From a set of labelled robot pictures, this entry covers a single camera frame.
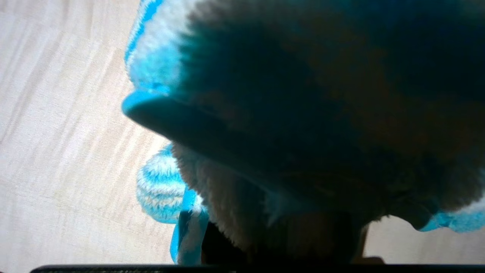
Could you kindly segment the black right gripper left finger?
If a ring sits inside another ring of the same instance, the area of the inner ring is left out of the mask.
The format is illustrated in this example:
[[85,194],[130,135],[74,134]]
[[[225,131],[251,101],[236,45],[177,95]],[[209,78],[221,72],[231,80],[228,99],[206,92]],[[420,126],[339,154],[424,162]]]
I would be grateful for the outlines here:
[[235,247],[232,242],[211,221],[201,245],[203,265],[241,265],[246,264],[246,253]]

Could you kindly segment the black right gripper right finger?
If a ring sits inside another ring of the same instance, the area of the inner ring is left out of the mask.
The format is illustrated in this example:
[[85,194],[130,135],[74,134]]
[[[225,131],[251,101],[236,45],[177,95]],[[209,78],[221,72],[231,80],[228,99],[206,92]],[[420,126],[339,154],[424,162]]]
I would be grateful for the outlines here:
[[319,248],[326,250],[319,257],[322,265],[349,264],[362,257],[367,225],[360,224],[323,224],[318,227],[323,242]]

